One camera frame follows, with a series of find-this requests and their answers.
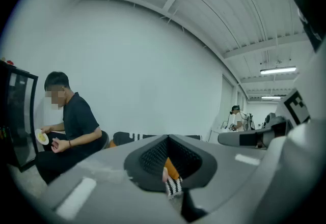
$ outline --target man's left hand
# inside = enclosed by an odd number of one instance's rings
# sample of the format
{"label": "man's left hand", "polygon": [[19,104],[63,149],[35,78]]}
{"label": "man's left hand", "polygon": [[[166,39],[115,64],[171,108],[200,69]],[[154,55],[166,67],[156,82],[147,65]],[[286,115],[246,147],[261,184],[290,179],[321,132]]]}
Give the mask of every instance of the man's left hand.
{"label": "man's left hand", "polygon": [[51,146],[51,149],[54,153],[61,153],[70,147],[69,141],[67,140],[59,140],[58,138],[53,138],[53,141],[58,144],[57,147]]}

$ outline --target seated man in black shirt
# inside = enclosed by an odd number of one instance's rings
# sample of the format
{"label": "seated man in black shirt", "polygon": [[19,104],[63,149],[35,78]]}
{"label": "seated man in black shirt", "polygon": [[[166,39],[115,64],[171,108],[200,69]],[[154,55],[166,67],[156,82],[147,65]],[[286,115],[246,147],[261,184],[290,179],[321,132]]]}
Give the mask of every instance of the seated man in black shirt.
{"label": "seated man in black shirt", "polygon": [[[63,122],[42,127],[49,137],[44,152],[35,159],[37,170],[48,184],[89,155],[101,150],[102,131],[86,101],[74,93],[63,72],[50,73],[44,84],[52,104],[63,106]],[[52,131],[65,131],[66,134]]]}

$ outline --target black pants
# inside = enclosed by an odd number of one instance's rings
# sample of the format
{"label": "black pants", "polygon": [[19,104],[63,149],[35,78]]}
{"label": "black pants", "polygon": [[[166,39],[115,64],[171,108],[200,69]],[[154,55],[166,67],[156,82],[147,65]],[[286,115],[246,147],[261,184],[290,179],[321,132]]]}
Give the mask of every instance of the black pants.
{"label": "black pants", "polygon": [[66,135],[57,132],[50,132],[49,144],[43,145],[44,152],[39,152],[35,158],[35,165],[42,179],[49,184],[60,174],[75,166],[91,154],[79,152],[77,149],[67,149],[61,153],[54,153],[51,149],[52,139],[67,140]]}

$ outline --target neck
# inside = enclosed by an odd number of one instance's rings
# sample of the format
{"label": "neck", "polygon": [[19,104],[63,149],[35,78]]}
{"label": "neck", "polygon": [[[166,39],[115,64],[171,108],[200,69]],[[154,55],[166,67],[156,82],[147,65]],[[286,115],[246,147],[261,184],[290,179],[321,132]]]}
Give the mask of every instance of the neck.
{"label": "neck", "polygon": [[67,99],[66,99],[66,103],[69,103],[70,99],[73,97],[75,93],[73,91],[71,91],[70,89],[67,91]]}

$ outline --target black shirt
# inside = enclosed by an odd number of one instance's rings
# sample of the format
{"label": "black shirt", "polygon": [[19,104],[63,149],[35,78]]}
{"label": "black shirt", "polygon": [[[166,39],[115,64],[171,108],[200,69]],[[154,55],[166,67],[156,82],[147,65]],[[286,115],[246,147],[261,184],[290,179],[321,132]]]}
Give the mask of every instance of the black shirt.
{"label": "black shirt", "polygon": [[[67,140],[73,140],[84,134],[92,133],[99,126],[90,106],[77,92],[63,107],[63,123]],[[100,139],[98,138],[88,144],[73,147],[73,149],[89,154],[94,153],[100,150]]]}

